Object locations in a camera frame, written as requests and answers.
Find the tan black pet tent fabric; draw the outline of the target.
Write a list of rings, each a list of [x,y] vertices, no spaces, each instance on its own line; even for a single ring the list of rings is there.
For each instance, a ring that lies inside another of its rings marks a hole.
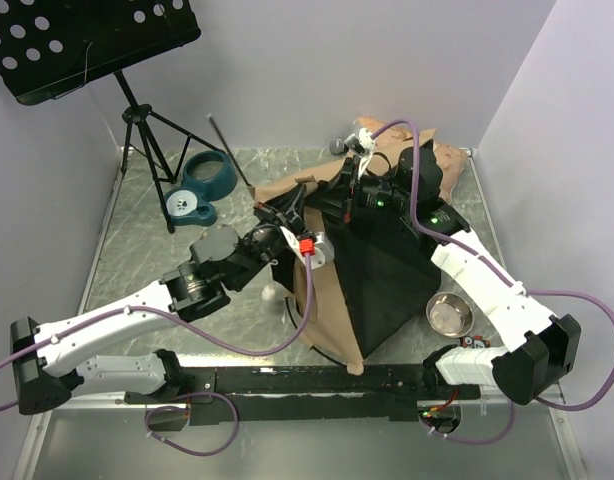
[[[387,157],[387,210],[359,208],[351,223],[341,220],[342,190],[338,186],[342,160],[300,171],[267,186],[250,190],[255,202],[284,207],[302,192],[306,226],[323,231],[335,258],[306,272],[299,259],[284,257],[272,269],[274,281],[308,316],[309,336],[337,355],[346,371],[363,374],[365,361],[413,317],[422,314],[440,286],[440,270],[431,262],[433,239],[419,234],[409,218],[412,157],[419,157],[418,215],[442,206],[442,170],[431,143],[413,145],[398,156],[395,167]]]

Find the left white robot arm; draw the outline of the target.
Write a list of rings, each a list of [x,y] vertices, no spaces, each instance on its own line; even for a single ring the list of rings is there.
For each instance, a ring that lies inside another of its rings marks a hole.
[[[190,257],[174,270],[129,296],[62,321],[38,323],[30,317],[10,326],[14,407],[31,416],[51,411],[75,396],[135,392],[171,402],[184,390],[176,353],[158,350],[130,356],[104,356],[102,350],[141,335],[184,328],[227,351],[266,357],[288,348],[304,323],[282,343],[266,350],[229,344],[195,326],[195,321],[226,307],[231,291],[242,290],[268,265],[282,258],[316,266],[316,237],[306,226],[302,206],[257,203],[257,224],[245,235],[230,225],[208,228],[190,247]]]

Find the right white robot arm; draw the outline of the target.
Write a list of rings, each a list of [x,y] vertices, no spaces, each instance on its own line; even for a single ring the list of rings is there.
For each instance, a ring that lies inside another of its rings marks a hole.
[[[430,150],[413,149],[382,174],[346,158],[319,186],[323,219],[354,322],[387,323],[424,309],[446,275],[487,317],[501,346],[449,345],[424,362],[423,385],[445,398],[458,385],[491,386],[526,405],[567,375],[581,336],[570,315],[557,316],[503,271],[469,223],[440,196],[442,171]]]

